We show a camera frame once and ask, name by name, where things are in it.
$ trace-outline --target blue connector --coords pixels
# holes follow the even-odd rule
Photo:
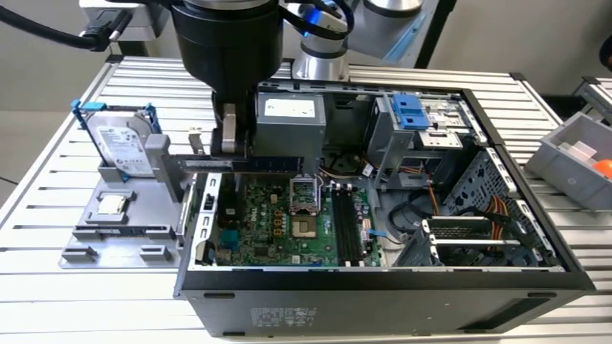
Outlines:
[[[239,231],[235,229],[224,229],[222,232],[222,248],[239,250]]]
[[[430,128],[430,119],[416,95],[394,95],[394,111],[400,120],[402,129],[426,130]]]

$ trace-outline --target connector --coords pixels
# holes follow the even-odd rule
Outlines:
[[[107,50],[111,42],[119,40],[131,20],[132,14],[122,9],[98,11],[96,18],[90,21],[86,31],[80,35],[96,40],[96,46],[90,49],[92,52]]]

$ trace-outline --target gray bin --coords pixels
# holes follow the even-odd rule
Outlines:
[[[526,169],[590,210],[611,210],[612,180],[563,149],[579,141],[596,151],[595,161],[612,159],[612,128],[578,113],[542,139]]]

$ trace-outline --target aluminum extrusion table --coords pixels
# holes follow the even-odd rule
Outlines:
[[[284,64],[276,76],[290,75]],[[350,77],[355,82],[471,89],[519,164],[539,148],[542,136],[560,124],[530,84],[510,74],[352,66]],[[190,127],[211,130],[215,126],[210,94],[210,87],[191,77],[179,60],[127,57],[103,66],[82,100],[114,105],[152,102],[174,143],[171,152],[187,153]],[[59,268],[62,248],[99,180],[99,162],[87,134],[70,115],[0,211],[0,333],[8,333],[0,341],[226,343],[228,339],[208,337],[190,304],[172,300],[175,269]],[[612,213],[584,211],[544,181],[530,174],[528,179],[590,272],[595,295],[503,335],[248,341],[612,343]]]

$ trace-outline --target white label on power supply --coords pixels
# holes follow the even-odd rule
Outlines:
[[[366,177],[370,177],[371,174],[372,174],[372,171],[374,171],[374,166],[368,163],[364,167],[364,171],[362,172],[362,174],[366,176]]]
[[[132,177],[152,176],[154,170],[136,131],[106,125],[96,129],[115,166]]]
[[[315,101],[304,99],[268,99],[266,115],[315,118]]]

